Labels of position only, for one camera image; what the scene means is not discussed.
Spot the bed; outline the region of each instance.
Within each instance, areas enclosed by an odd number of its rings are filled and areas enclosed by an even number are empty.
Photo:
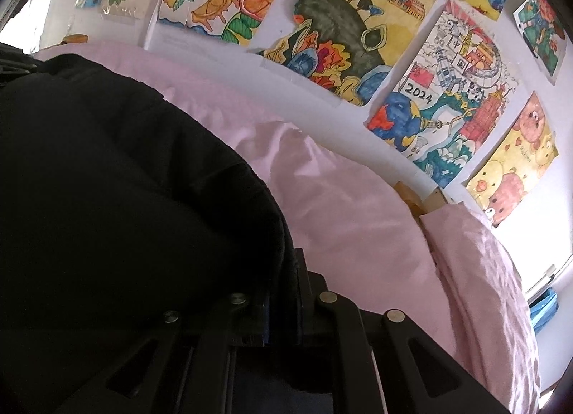
[[[538,354],[511,258],[476,214],[412,217],[367,167],[322,148],[236,90],[125,44],[66,44],[157,89],[235,149],[268,185],[309,270],[359,307],[406,312],[513,414],[537,411]]]

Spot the window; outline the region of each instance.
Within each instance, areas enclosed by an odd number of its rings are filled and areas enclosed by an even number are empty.
[[[0,42],[31,54],[39,49],[51,0],[29,0],[22,10],[0,31]]]

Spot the cartoon pig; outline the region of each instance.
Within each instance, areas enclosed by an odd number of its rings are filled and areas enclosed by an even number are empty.
[[[546,132],[539,140],[540,147],[535,152],[535,162],[539,165],[538,177],[541,178],[558,152],[553,142],[553,135]]]
[[[521,135],[532,145],[532,150],[537,151],[541,146],[539,140],[544,128],[545,112],[541,108],[538,97],[533,94],[519,114],[514,130],[520,131]]]
[[[523,183],[514,173],[505,174],[496,192],[489,198],[489,205],[485,211],[494,227],[497,227],[513,212],[527,193],[523,191]]]
[[[483,210],[488,208],[489,198],[499,188],[502,178],[503,166],[497,160],[490,160],[468,182],[468,191]]]

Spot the black fabric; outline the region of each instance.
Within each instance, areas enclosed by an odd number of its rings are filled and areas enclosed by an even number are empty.
[[[232,149],[145,84],[75,55],[0,92],[0,370],[51,412],[169,309],[268,294],[299,319],[279,207]]]

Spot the wrinkled sheet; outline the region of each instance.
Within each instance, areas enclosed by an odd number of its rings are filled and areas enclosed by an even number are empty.
[[[454,204],[420,219],[462,319],[470,372],[512,413],[536,412],[540,376],[529,306],[488,219]]]
[[[535,412],[534,334],[511,260],[491,233],[464,237],[475,243],[472,260],[461,242],[446,246],[459,238],[451,233],[443,247],[454,256],[434,251],[433,257],[408,207],[380,177],[317,145],[251,98],[126,44],[66,44],[36,57],[65,53],[147,83],[194,117],[267,183],[295,247],[329,289],[369,311],[402,309],[513,414]],[[439,231],[448,232],[443,222],[424,222],[433,244]],[[457,232],[459,219],[449,225]],[[468,286],[469,277],[479,277],[479,286]]]

